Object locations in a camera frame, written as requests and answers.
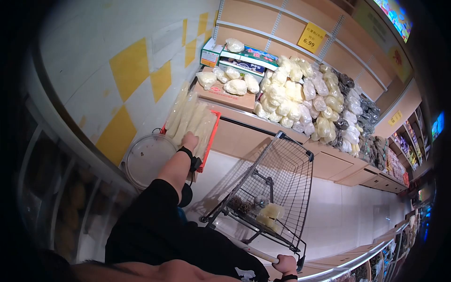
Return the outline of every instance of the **shopping cart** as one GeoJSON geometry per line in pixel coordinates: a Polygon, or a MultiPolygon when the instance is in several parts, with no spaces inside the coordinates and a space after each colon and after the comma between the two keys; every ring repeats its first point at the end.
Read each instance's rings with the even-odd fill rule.
{"type": "MultiPolygon", "coordinates": [[[[247,169],[237,186],[207,216],[201,217],[200,221],[208,222],[207,227],[215,229],[214,221],[220,213],[230,216],[255,232],[249,239],[241,240],[242,243],[250,244],[256,237],[262,235],[286,246],[298,256],[297,265],[300,271],[304,264],[307,246],[301,240],[301,235],[310,198],[314,155],[284,132],[272,134],[274,139],[247,169]],[[282,206],[285,209],[285,215],[281,219],[276,219],[276,225],[279,227],[269,228],[257,221],[258,208],[250,209],[246,213],[237,209],[230,202],[237,196],[243,203],[254,203],[255,197],[258,196],[282,206]],[[300,241],[304,244],[302,257],[299,255],[300,241]]],[[[236,245],[246,249],[245,245],[236,245]]],[[[246,251],[266,260],[269,257],[271,262],[278,263],[278,260],[273,257],[262,257],[262,253],[253,248],[246,251]]]]}

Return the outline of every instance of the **hand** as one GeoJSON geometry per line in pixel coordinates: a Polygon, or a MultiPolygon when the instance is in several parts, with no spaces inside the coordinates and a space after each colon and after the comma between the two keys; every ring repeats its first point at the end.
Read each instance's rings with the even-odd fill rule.
{"type": "Polygon", "coordinates": [[[191,131],[188,131],[182,139],[182,146],[190,150],[191,153],[193,153],[194,148],[196,148],[198,143],[199,137],[194,136],[194,134],[191,131]]]}
{"type": "Polygon", "coordinates": [[[279,259],[279,263],[272,264],[277,271],[282,272],[283,276],[289,274],[297,275],[296,269],[298,266],[294,256],[279,254],[277,258],[279,259]]]}

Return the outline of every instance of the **white floor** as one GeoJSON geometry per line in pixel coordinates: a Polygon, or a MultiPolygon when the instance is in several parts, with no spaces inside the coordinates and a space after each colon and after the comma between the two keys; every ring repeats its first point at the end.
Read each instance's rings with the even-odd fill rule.
{"type": "MultiPolygon", "coordinates": [[[[188,220],[210,212],[234,188],[248,162],[211,151],[203,173],[193,183],[193,200],[184,208],[188,220]]],[[[409,200],[393,193],[363,186],[348,187],[314,178],[302,240],[306,242],[306,260],[318,259],[355,247],[371,244],[411,211],[409,200]]],[[[254,232],[230,217],[220,216],[217,228],[237,239],[249,238],[254,232]]],[[[251,244],[272,256],[293,254],[288,248],[262,236],[251,244]]]]}

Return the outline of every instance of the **clear plastic container lid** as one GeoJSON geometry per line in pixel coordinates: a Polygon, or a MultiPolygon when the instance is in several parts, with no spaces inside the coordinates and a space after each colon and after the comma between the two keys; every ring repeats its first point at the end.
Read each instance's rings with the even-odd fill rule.
{"type": "Polygon", "coordinates": [[[138,189],[146,189],[164,164],[177,152],[172,140],[153,133],[136,140],[125,159],[125,174],[138,189]]]}

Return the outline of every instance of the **yellow price sign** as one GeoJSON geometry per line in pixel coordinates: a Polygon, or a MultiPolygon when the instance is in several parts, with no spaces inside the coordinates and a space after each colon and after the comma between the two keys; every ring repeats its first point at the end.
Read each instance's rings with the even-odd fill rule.
{"type": "Polygon", "coordinates": [[[325,30],[313,23],[308,23],[298,41],[298,46],[315,53],[325,36],[325,30]]]}
{"type": "Polygon", "coordinates": [[[388,120],[388,124],[393,126],[396,122],[398,122],[402,117],[401,111],[397,111],[395,115],[388,120]]]}

